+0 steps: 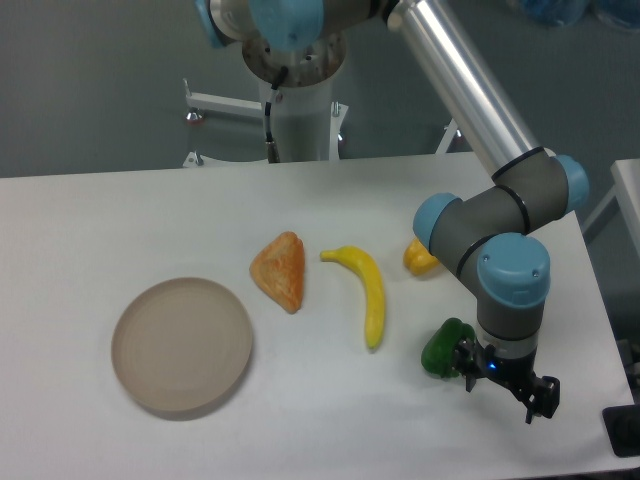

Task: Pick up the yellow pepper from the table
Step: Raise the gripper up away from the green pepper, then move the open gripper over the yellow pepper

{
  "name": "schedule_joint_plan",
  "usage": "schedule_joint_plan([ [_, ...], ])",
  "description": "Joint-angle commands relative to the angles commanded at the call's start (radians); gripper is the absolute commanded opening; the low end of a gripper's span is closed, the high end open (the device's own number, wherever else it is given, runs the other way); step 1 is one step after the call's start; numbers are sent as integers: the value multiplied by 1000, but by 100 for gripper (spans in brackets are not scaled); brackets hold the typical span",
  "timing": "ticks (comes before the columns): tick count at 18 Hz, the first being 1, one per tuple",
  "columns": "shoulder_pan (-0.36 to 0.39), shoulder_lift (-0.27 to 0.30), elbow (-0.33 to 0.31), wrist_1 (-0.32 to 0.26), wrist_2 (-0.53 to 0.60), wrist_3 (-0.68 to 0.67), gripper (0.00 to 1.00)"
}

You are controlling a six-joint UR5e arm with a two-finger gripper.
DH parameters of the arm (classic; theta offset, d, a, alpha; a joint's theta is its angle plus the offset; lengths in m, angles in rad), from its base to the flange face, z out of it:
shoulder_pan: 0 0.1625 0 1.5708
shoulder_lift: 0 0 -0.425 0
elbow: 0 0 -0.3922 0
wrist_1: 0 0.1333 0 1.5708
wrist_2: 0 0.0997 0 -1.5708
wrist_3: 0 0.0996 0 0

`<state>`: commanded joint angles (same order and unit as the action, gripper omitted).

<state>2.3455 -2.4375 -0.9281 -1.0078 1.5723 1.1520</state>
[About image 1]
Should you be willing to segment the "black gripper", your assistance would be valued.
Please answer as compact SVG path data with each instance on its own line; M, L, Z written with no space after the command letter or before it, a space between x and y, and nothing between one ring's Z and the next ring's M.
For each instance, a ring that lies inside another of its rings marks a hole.
M464 378L468 393L482 378L509 390L527 407L525 422L531 424L535 417L551 419L560 403L560 381L534 373L536 353L534 348L527 355L504 358L491 344L482 347L477 340L462 339L454 349L454 369Z

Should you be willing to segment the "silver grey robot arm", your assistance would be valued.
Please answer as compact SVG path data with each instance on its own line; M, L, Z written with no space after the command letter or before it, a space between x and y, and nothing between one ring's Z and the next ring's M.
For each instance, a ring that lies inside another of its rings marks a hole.
M198 1L212 46L242 47L262 84L258 111L271 163L326 160L330 107L311 90L343 63L346 29L380 18L398 32L451 113L493 185L468 200L440 193L417 210L418 241L476 298L477 326L447 345L428 343L424 368L488 379L509 390L529 418L560 402L556 378L534 371L550 288L550 258L533 232L578 208L582 166L551 156L529 132L444 1Z

